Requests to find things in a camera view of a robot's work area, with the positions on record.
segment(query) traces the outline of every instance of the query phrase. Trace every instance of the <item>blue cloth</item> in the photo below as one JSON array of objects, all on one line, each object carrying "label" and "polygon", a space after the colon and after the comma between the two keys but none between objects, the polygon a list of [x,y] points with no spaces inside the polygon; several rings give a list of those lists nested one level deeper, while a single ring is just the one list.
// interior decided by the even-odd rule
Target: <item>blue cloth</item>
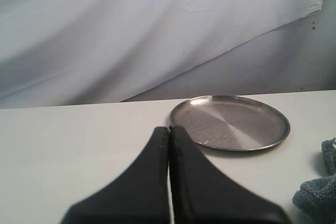
[{"label": "blue cloth", "polygon": [[293,203],[316,224],[336,222],[336,138],[322,143],[322,155],[329,176],[304,182]]}]

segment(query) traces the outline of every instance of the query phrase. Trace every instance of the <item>white tabletop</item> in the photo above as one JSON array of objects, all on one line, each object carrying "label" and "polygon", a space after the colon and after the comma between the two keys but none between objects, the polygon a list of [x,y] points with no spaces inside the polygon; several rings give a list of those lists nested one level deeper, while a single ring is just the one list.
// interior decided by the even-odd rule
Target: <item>white tabletop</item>
[{"label": "white tabletop", "polygon": [[[247,97],[280,110],[291,124],[288,138],[263,152],[201,151],[294,223],[308,224],[291,199],[302,182],[325,176],[321,142],[336,136],[336,91]],[[121,174],[179,102],[0,110],[0,223],[58,223],[71,204]]]}]

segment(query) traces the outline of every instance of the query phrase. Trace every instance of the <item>metal plate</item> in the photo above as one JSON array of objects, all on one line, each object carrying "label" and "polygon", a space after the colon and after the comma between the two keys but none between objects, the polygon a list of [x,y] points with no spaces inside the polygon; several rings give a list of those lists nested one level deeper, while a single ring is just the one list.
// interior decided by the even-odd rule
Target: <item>metal plate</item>
[{"label": "metal plate", "polygon": [[287,118],[273,107],[248,98],[209,95],[186,100],[170,115],[198,144],[228,150],[256,151],[283,141]]}]

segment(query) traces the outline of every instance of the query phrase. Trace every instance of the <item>white backdrop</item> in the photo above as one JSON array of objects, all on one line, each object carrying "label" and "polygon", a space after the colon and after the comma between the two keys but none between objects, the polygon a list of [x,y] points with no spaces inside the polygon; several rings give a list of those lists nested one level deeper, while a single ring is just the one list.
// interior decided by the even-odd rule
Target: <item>white backdrop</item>
[{"label": "white backdrop", "polygon": [[0,108],[121,101],[321,7],[322,0],[0,0]]}]

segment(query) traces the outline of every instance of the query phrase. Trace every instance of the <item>round silver plate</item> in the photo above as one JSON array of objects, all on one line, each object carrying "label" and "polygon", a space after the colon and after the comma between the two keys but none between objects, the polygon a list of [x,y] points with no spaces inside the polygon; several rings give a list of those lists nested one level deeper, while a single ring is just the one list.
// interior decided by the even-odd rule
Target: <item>round silver plate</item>
[{"label": "round silver plate", "polygon": [[273,147],[290,132],[278,110],[248,98],[209,95],[186,100],[170,115],[172,126],[183,126],[197,144],[228,151]]}]

